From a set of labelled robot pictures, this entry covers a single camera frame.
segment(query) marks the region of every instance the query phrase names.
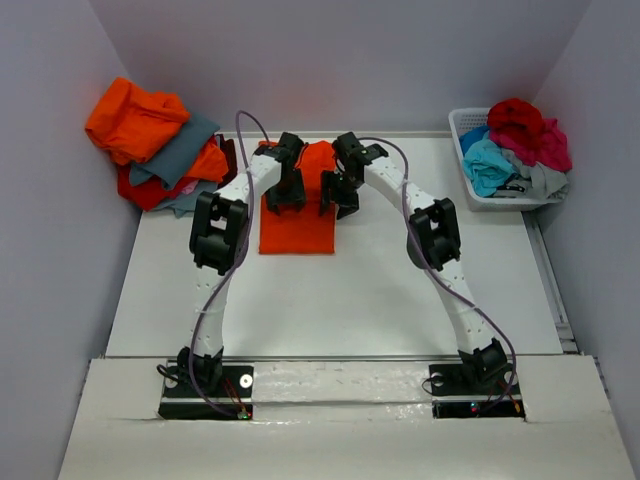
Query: white plastic basket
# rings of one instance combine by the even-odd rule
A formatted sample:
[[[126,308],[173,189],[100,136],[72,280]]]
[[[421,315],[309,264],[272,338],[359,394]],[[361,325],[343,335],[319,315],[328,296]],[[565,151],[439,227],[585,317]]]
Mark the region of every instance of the white plastic basket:
[[[537,200],[534,198],[484,198],[476,195],[473,191],[473,185],[462,170],[462,148],[460,147],[460,136],[464,135],[476,127],[487,124],[487,115],[489,108],[459,108],[452,110],[449,114],[449,125],[453,134],[453,143],[458,154],[458,165],[460,174],[464,179],[465,193],[469,202],[469,209],[478,211],[526,211],[534,210],[542,205],[549,203],[558,203],[561,200],[550,198],[547,200]]]

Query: white tabletop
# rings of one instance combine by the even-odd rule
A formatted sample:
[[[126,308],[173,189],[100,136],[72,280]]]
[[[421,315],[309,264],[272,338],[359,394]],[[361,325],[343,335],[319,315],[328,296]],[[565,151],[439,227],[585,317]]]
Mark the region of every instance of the white tabletop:
[[[434,420],[427,362],[257,363],[252,422],[164,421],[156,363],[91,363],[60,480],[634,478],[590,357],[520,357],[527,422]]]
[[[407,153],[413,182],[455,203],[463,268],[477,303],[519,354],[562,353],[520,213],[468,210],[451,139],[390,140]],[[253,150],[257,140],[247,143]],[[435,288],[407,256],[401,215],[373,189],[363,186],[360,211],[337,222],[332,256],[259,255],[255,222],[250,255],[229,290],[226,355],[457,353]],[[175,356],[187,342],[195,308],[190,228],[190,217],[142,215],[108,356]]]

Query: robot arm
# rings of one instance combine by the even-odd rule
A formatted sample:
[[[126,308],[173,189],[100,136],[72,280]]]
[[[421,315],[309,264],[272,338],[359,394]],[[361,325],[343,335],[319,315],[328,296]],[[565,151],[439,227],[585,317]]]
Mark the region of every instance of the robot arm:
[[[364,147],[353,133],[338,137],[333,147],[338,168],[336,172],[323,175],[321,211],[334,201],[339,207],[338,218],[354,213],[359,206],[356,190],[367,184],[404,215],[404,175],[387,158],[388,154],[382,147],[377,144]],[[449,199],[436,200],[411,182],[406,185],[406,198],[409,226],[420,243],[422,257],[436,278],[425,269],[408,239],[409,257],[433,281],[446,308],[463,361],[463,376],[471,383],[485,383],[507,368],[507,357],[478,312],[447,291],[453,290],[475,304],[460,262],[460,234],[455,207]]]
[[[295,168],[303,142],[295,135],[283,133],[275,146],[261,146],[251,159],[250,171],[254,195],[267,195],[267,206],[304,205],[304,185]],[[222,321],[227,304],[231,270],[244,254],[250,229],[250,204],[253,198],[246,174],[238,175],[216,193],[198,197],[191,227],[189,249],[198,267],[196,277],[196,311],[191,336],[200,320],[193,342],[194,374],[201,386],[215,386],[222,375]],[[206,311],[212,292],[218,290]],[[178,354],[178,377],[189,382],[188,362],[191,342]]]
[[[402,182],[402,173],[388,158],[378,158],[364,169],[364,183],[380,192],[401,213]],[[436,200],[431,195],[422,191],[415,184],[411,182],[407,184],[407,203],[410,212],[427,210],[435,202]],[[447,262],[443,265],[442,270],[436,271],[435,274],[452,290],[473,301],[459,260]],[[458,350],[472,355],[476,348],[491,344],[493,334],[484,320],[467,305],[445,291],[438,283],[434,282],[434,285],[449,314]]]

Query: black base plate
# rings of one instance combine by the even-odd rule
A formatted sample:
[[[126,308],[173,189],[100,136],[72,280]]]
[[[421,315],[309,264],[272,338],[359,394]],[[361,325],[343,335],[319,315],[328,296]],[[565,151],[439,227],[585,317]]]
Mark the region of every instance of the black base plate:
[[[434,397],[452,396],[484,396],[489,394],[500,395],[504,391],[507,372],[512,370],[512,365],[508,364],[495,378],[495,380],[483,384],[470,384],[462,374],[462,364],[460,363],[438,363],[429,365],[429,378],[439,377],[442,384],[431,382],[429,389]],[[511,395],[520,395],[520,385],[511,387]]]
[[[167,365],[167,372],[176,375],[175,363]],[[240,379],[249,375],[251,385],[242,386]],[[238,408],[233,404],[224,388],[223,382],[229,379],[233,388],[245,405],[249,418],[238,416]],[[220,405],[224,412],[218,412],[204,403],[191,386],[190,382],[174,383],[165,380],[162,389],[162,400],[158,408],[158,414],[165,420],[242,420],[253,418],[253,405],[251,395],[253,393],[253,366],[252,365],[223,365],[222,381],[215,388],[200,386],[203,392],[215,404]]]
[[[525,418],[524,405],[521,400],[516,403],[518,412],[511,400],[485,410],[491,402],[433,402],[433,418]]]

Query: blue cloth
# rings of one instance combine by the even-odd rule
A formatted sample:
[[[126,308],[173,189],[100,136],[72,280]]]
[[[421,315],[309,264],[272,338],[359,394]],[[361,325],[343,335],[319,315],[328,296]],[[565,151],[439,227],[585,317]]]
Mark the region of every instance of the blue cloth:
[[[196,188],[193,192],[188,193],[187,195],[180,194],[173,200],[167,198],[160,202],[153,210],[163,210],[165,208],[172,208],[173,213],[177,218],[182,217],[187,212],[193,212],[196,209],[196,200],[198,199],[198,195],[202,192],[215,192],[218,188],[218,185],[213,182],[205,182],[201,180],[196,185]]]
[[[462,155],[466,155],[471,145],[482,140],[482,137],[484,137],[484,134],[488,131],[489,127],[487,125],[482,125],[481,127],[476,127],[473,130],[469,130],[464,135],[461,135],[460,148],[462,149]]]
[[[514,166],[502,156],[500,147],[488,137],[486,132],[482,140],[469,147],[462,160],[464,174],[480,197],[490,197],[516,173]]]
[[[191,112],[191,117],[173,137],[147,163],[132,163],[129,183],[140,185],[153,175],[162,179],[162,188],[173,190],[189,171],[207,140],[220,126],[202,115]]]

